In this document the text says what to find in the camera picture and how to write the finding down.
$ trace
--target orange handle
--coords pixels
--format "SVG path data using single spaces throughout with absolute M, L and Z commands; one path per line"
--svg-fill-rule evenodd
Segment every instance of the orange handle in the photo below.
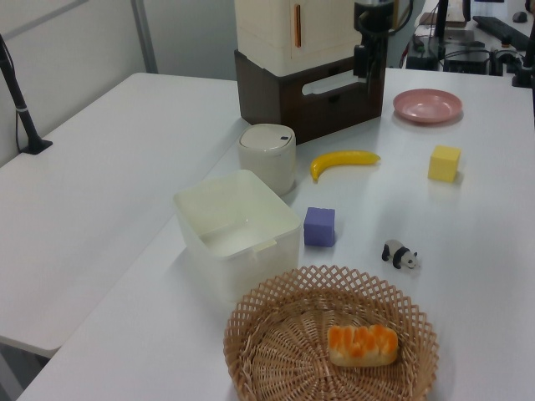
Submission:
M 301 6 L 299 4 L 295 5 L 294 9 L 295 17 L 295 47 L 301 47 Z

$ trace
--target yellow block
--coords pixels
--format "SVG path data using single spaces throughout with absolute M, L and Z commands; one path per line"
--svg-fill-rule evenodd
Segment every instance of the yellow block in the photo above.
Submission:
M 459 148 L 437 145 L 431 155 L 427 178 L 453 182 L 457 174 L 460 158 L 461 150 Z

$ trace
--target black stand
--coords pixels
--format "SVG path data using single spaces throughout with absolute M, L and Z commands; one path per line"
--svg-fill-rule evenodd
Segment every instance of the black stand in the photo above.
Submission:
M 49 140 L 42 140 L 35 130 L 32 117 L 30 116 L 26 102 L 24 102 L 23 94 L 18 87 L 17 78 L 15 77 L 15 70 L 10 62 L 8 48 L 3 41 L 2 35 L 0 35 L 0 69 L 2 70 L 6 84 L 8 84 L 9 92 L 11 93 L 11 97 L 15 103 L 15 108 L 17 109 L 17 113 L 23 122 L 26 135 L 28 136 L 28 146 L 23 148 L 21 152 L 29 153 L 30 155 L 37 155 L 43 150 L 47 149 L 52 142 Z
M 527 42 L 526 56 L 522 67 L 512 77 L 512 86 L 517 88 L 531 88 L 533 80 L 533 59 L 535 58 L 535 23 L 532 25 L 532 31 Z

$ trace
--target floor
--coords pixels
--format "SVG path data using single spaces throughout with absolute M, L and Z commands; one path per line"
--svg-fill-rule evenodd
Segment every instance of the floor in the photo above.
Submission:
M 48 359 L 0 344 L 0 401 L 15 401 Z

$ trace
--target purple cube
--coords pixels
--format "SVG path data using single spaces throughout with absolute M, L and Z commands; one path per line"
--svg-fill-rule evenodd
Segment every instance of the purple cube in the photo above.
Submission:
M 334 245 L 334 209 L 308 208 L 304 218 L 304 245 Z

